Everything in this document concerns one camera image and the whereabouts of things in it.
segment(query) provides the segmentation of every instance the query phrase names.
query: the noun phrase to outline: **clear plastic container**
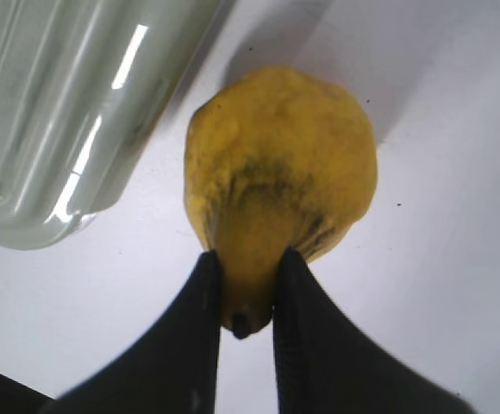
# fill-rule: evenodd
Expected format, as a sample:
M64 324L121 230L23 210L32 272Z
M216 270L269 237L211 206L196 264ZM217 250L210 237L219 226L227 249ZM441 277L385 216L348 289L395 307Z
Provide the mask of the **clear plastic container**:
M0 2L0 245L50 245L119 198L220 2Z

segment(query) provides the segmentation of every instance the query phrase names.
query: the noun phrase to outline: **white surface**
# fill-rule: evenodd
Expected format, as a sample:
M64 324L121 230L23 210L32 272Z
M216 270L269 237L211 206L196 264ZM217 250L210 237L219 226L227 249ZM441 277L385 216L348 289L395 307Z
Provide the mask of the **white surface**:
M489 0L240 0L122 200L55 247L0 248L0 372L56 395L160 315L200 252L181 198L188 118L224 79L275 62L344 84L381 141L371 211L316 276L393 354L500 414L500 1ZM218 413L276 412L271 341L270 329L222 338Z

